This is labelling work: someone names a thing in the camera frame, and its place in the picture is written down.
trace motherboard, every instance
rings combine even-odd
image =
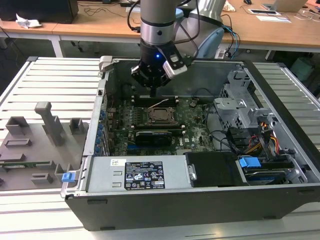
[[[198,99],[191,97],[152,103],[141,99],[112,101],[107,118],[112,156],[215,150],[206,128],[207,104],[198,104]]]

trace computer case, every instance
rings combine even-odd
[[[78,13],[77,0],[0,0],[0,18],[14,21],[16,14],[24,19],[71,24]]]

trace wire bundle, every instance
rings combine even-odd
[[[230,27],[227,27],[227,26],[223,25],[223,28],[225,28],[230,33],[230,36],[232,38],[231,44],[228,47],[228,49],[226,50],[226,53],[230,53],[230,49],[232,48],[232,46],[234,44],[234,39],[235,39],[235,50],[234,50],[234,53],[230,56],[231,59],[233,59],[235,57],[236,52],[239,49],[241,39],[240,39],[239,34],[233,31],[231,17],[228,14],[221,15],[221,17],[224,17],[224,16],[227,16],[229,18]]]

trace blue cable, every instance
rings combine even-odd
[[[234,50],[234,53],[232,54],[232,57],[231,57],[231,59],[233,59],[234,58],[234,56],[235,56],[235,54],[236,54],[236,52],[237,52],[237,50],[238,50],[238,40],[237,40],[237,35],[230,29],[230,28],[228,28],[227,26],[223,26],[225,29],[227,29],[233,36],[234,36],[234,38],[235,38],[235,50]]]

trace laptop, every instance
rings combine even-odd
[[[262,6],[265,9],[277,12],[298,12],[308,0],[276,0],[274,4],[264,3]]]

